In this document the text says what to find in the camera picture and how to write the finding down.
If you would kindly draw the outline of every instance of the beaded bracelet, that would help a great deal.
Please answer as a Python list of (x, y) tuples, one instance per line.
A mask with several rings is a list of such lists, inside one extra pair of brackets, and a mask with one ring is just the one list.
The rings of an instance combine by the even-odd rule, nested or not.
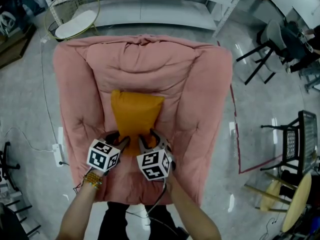
[(84, 181), (90, 183), (95, 189), (99, 190), (102, 184), (102, 178), (96, 175), (93, 171), (89, 172), (85, 177)]

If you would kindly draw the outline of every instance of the person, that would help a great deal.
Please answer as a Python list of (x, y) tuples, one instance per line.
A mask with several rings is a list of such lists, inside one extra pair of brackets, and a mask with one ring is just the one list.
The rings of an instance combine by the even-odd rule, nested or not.
[[(320, 67), (308, 67), (299, 71), (299, 77), (306, 77), (310, 75), (320, 75)], [(320, 84), (320, 76), (316, 76), (315, 79), (311, 80), (307, 84), (304, 85), (305, 91), (309, 93), (309, 90)]]
[(15, 17), (18, 27), (24, 31), (29, 25), (28, 18), (25, 17), (25, 11), (19, 8), (17, 5), (17, 1), (20, 1), (21, 4), (26, 5), (35, 16), (42, 13), (45, 9), (40, 7), (35, 0), (0, 0), (0, 6), (2, 6), (1, 11), (7, 11), (11, 13)]
[(313, 48), (313, 52), (306, 51), (306, 55), (296, 64), (287, 67), (288, 73), (293, 73), (306, 68), (310, 63), (320, 59), (320, 25), (314, 29), (308, 29), (304, 32), (305, 35), (314, 35), (314, 38), (308, 41), (308, 44)]
[[(291, 173), (288, 170), (284, 170), (282, 172), (281, 179), (287, 183), (290, 183), (291, 185), (298, 186), (300, 181), (302, 180), (302, 177), (298, 176), (297, 174)], [(306, 201), (308, 205), (320, 207), (319, 183), (320, 183), (320, 176), (312, 175), (310, 194)], [(294, 197), (294, 194), (295, 194), (295, 190), (284, 185), (281, 186), (279, 196), (285, 196), (292, 199)]]
[[(102, 177), (103, 172), (93, 170), (91, 179)], [(166, 190), (185, 226), (188, 234), (194, 240), (221, 240), (219, 230), (215, 223), (194, 203), (178, 183), (172, 172), (166, 179)], [(83, 240), (88, 226), (88, 221), (94, 199), (97, 193), (96, 184), (84, 183), (71, 205), (63, 216), (59, 234), (56, 240)], [(126, 210), (129, 205), (108, 202), (100, 226), (98, 240), (128, 240), (126, 233)], [(165, 205), (157, 205), (152, 210), (152, 205), (145, 205), (149, 212), (150, 236), (149, 240), (156, 239), (187, 239), (188, 235), (175, 227), (175, 223)]]

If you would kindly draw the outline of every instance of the yellow cushion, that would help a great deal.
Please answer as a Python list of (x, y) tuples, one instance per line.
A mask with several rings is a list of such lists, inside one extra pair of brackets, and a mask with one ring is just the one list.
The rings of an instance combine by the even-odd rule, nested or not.
[(125, 155), (140, 155), (138, 136), (144, 135), (147, 143), (154, 144), (150, 129), (155, 127), (155, 121), (160, 113), (165, 98), (137, 92), (111, 93), (111, 107), (115, 117), (120, 139), (129, 136), (131, 141), (123, 152)]

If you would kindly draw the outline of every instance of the tiled floor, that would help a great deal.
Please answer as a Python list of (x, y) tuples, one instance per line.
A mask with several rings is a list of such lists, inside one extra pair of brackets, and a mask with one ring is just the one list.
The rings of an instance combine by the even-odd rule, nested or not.
[[(241, 52), (244, 54), (256, 45), (254, 40), (257, 31), (229, 20), (217, 39), (221, 46), (232, 51), (235, 61)], [(126, 25), (100, 29), (100, 32), (103, 35), (170, 35), (216, 43), (209, 31), (178, 26)], [(48, 110), (55, 134), (58, 135), (58, 127), (61, 126), (59, 97), (52, 65), (53, 50), (57, 42), (48, 40), (41, 43), (40, 36), (45, 36), (42, 28), (39, 34), (36, 33), (32, 38), (25, 56), (0, 70), (0, 130), (4, 136), (10, 127), (19, 127), (34, 148), (51, 150), (55, 139), (45, 104), (42, 66)], [(201, 206), (217, 224), (225, 240), (259, 239), (265, 233), (270, 218), (278, 216), (277, 213), (256, 210), (254, 207), (259, 204), (260, 198), (243, 187), (248, 182), (265, 189), (270, 180), (259, 170), (244, 171), (281, 154), (282, 140), (279, 134), (278, 142), (274, 144), (273, 132), (261, 130), (259, 125), (270, 124), (272, 119), (276, 119), (278, 124), (286, 124), (295, 119), (298, 111), (303, 109), (320, 116), (319, 93), (311, 91), (306, 94), (303, 81), (297, 74), (288, 75), (283, 69), (283, 73), (276, 74), (265, 85), (262, 79), (266, 79), (269, 72), (263, 67), (245, 86), (244, 80), (254, 66), (251, 58), (246, 59), (246, 63), (241, 61), (234, 64), (232, 89), (235, 104), (230, 92), (225, 101), (221, 128)], [(70, 170), (68, 166), (56, 167), (52, 153), (32, 150), (16, 129), (12, 129), (6, 139), (12, 143), (9, 160), (21, 165), (21, 170), (12, 172), (12, 177), (27, 202), (33, 205), (29, 216), (42, 225), (41, 234), (34, 239), (54, 239), (62, 217), (75, 197)], [(230, 206), (231, 196), (234, 197), (234, 207)], [(106, 208), (106, 203), (93, 206), (86, 240), (97, 239)], [(142, 210), (139, 206), (130, 209), (135, 212)], [(176, 224), (182, 225), (172, 205), (169, 210)], [(280, 215), (277, 223), (269, 224), (270, 239), (279, 232), (282, 218)], [(148, 239), (149, 229), (143, 227), (144, 221), (129, 214), (127, 220), (130, 239)]]

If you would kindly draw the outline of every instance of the power strip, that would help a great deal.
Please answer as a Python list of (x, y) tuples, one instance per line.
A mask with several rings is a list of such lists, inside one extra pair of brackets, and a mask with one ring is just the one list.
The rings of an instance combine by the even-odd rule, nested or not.
[(54, 154), (54, 160), (55, 164), (57, 167), (62, 167), (64, 164), (59, 164), (60, 162), (62, 163), (62, 152), (61, 152), (61, 145), (60, 144), (53, 144), (52, 145), (53, 149), (53, 154)]

